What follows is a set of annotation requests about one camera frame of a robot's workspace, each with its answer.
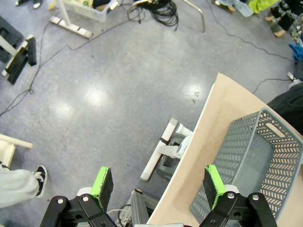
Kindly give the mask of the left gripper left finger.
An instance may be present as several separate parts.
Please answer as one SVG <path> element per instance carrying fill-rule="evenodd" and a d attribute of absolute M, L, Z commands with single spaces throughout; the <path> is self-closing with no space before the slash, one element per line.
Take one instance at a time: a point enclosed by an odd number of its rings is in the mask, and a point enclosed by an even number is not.
<path fill-rule="evenodd" d="M 113 191 L 111 168 L 101 167 L 91 190 L 72 200 L 54 196 L 45 211 L 41 227 L 115 227 L 107 213 Z"/>

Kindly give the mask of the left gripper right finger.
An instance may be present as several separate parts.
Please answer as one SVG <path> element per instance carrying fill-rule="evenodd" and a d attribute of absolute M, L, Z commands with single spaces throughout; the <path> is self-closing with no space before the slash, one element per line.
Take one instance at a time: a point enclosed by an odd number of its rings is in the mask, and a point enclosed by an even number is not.
<path fill-rule="evenodd" d="M 227 191 L 215 165 L 205 168 L 203 187 L 210 212 L 201 227 L 224 227 L 237 221 L 241 227 L 276 227 L 277 223 L 262 193 L 254 192 L 248 197 Z"/>

